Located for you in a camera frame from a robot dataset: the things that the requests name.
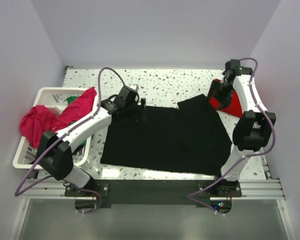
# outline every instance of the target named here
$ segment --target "folded black fabric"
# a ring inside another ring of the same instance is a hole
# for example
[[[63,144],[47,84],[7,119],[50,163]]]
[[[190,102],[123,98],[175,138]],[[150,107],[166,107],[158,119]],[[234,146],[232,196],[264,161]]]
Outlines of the folded black fabric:
[[[146,121],[114,121],[102,164],[219,175],[231,141],[217,113],[199,95],[172,107],[146,107]]]

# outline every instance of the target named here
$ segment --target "dark red garment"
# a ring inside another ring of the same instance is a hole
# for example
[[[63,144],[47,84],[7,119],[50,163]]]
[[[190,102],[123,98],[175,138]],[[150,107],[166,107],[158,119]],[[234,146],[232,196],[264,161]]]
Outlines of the dark red garment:
[[[19,129],[22,136],[28,139],[30,146],[38,148],[45,131],[56,132],[76,122],[92,111],[97,92],[94,87],[74,100],[66,109],[56,116],[44,105],[37,105],[22,118]]]
[[[209,103],[213,106],[214,109],[217,109],[220,104],[218,102],[218,100],[215,99],[214,97],[212,97],[210,99]],[[230,106],[223,108],[223,109],[219,109],[219,110],[222,112],[225,112],[227,114],[241,118],[242,109],[241,109],[241,104],[240,104],[239,97],[238,97],[238,94],[236,93],[236,91],[233,92],[232,101],[231,101]]]

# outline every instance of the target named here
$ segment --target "green cloth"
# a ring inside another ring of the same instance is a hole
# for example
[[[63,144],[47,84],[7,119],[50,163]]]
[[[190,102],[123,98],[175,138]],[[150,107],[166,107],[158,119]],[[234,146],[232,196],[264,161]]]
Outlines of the green cloth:
[[[67,99],[66,99],[66,101],[68,102],[68,106],[69,106],[69,104],[71,104],[74,100],[76,100],[78,97],[77,96],[70,96],[70,97],[68,97]],[[81,143],[80,144],[80,146],[84,146],[84,145],[86,145],[86,143],[87,143],[87,140],[85,140],[83,143]]]

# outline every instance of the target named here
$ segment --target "spotted tabletop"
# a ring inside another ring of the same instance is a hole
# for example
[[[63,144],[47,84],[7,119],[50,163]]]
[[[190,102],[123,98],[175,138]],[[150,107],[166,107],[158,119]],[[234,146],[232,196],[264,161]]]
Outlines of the spotted tabletop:
[[[222,79],[222,70],[200,69],[116,69],[126,85],[138,84],[140,98],[146,98],[148,106],[177,108],[177,103],[199,94],[207,95],[213,79]],[[90,88],[98,86],[99,69],[68,69],[64,87]],[[101,97],[105,99],[117,94],[122,87],[121,81],[111,71],[105,70],[101,75]],[[218,111],[224,127],[232,139],[238,117]],[[89,149],[90,164],[85,169],[95,179],[210,179],[211,176],[193,173],[175,173],[154,171],[142,168],[101,164],[108,128],[94,134]],[[265,180],[264,157],[252,157],[244,167],[241,180]],[[38,177],[47,173],[41,170]]]

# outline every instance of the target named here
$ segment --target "white plastic basket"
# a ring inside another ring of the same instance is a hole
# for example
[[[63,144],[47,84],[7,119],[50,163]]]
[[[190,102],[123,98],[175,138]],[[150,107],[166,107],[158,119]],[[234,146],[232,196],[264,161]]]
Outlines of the white plastic basket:
[[[44,105],[51,112],[59,115],[67,106],[67,98],[70,96],[80,96],[86,88],[77,87],[43,87],[39,90],[33,106]],[[93,109],[96,110],[98,98],[94,99]],[[86,140],[85,146],[72,156],[73,163],[77,167],[88,166],[90,163],[89,149],[91,144],[91,137]],[[19,146],[16,150],[13,166],[16,169],[30,169],[32,163],[35,160],[37,149],[29,145],[29,141],[22,136]],[[39,165],[35,166],[36,170],[42,170],[43,168]]]

